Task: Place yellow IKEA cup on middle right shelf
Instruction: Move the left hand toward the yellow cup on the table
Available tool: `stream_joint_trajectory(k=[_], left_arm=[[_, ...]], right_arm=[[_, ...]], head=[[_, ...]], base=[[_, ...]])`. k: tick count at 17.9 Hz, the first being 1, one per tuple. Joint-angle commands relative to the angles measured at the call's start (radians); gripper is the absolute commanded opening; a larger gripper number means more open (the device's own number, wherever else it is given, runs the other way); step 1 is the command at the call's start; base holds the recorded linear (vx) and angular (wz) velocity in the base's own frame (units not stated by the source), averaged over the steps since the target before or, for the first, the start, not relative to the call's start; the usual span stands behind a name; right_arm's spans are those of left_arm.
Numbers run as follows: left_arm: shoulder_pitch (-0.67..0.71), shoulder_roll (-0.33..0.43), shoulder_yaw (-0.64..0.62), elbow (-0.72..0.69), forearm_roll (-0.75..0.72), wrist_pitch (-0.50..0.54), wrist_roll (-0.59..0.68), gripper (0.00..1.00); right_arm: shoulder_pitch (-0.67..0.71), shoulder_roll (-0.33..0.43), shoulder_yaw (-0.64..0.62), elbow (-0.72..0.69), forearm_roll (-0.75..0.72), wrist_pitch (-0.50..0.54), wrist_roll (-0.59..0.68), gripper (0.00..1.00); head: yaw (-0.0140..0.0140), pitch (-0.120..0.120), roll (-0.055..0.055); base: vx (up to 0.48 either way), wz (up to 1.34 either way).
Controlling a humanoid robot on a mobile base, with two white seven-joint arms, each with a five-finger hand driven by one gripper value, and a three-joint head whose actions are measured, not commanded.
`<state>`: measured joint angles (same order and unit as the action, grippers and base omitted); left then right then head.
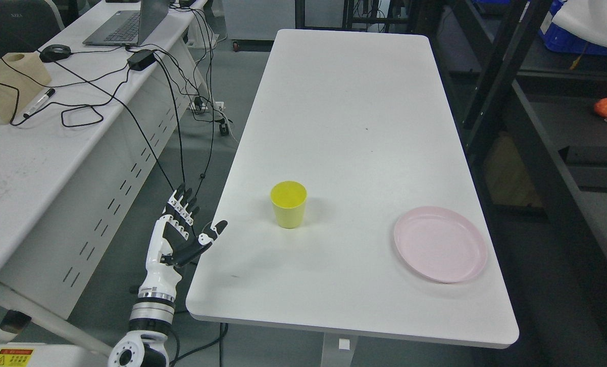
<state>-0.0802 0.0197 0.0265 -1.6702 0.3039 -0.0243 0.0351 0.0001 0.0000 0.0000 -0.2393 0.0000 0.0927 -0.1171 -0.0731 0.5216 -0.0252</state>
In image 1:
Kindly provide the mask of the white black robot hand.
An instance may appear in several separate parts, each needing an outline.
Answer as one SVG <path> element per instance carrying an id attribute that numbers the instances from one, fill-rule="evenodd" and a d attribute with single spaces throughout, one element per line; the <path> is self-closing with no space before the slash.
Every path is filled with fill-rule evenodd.
<path id="1" fill-rule="evenodd" d="M 194 232 L 199 207 L 191 195 L 191 189 L 180 185 L 155 221 L 145 261 L 146 277 L 138 297 L 174 301 L 176 286 L 182 280 L 180 269 L 207 251 L 228 225 L 222 220 L 200 233 Z"/>

